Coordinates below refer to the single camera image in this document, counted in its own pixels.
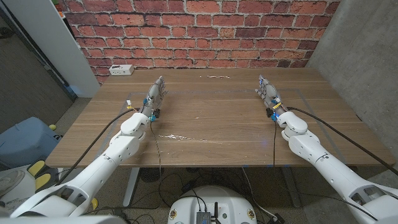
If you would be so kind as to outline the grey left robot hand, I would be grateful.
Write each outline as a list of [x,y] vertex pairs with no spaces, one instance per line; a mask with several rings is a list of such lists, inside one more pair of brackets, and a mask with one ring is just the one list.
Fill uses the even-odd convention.
[[150,116],[154,111],[159,110],[164,99],[168,93],[165,89],[165,82],[163,76],[160,76],[154,84],[149,88],[147,96],[144,98],[144,103],[140,109],[140,113]]

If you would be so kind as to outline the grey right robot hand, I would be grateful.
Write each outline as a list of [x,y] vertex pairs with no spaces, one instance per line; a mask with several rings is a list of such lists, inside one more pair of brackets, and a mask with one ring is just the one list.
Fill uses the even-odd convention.
[[283,106],[279,92],[262,75],[259,76],[259,88],[255,89],[255,92],[263,100],[268,118],[274,117],[277,119],[281,114],[287,112]]

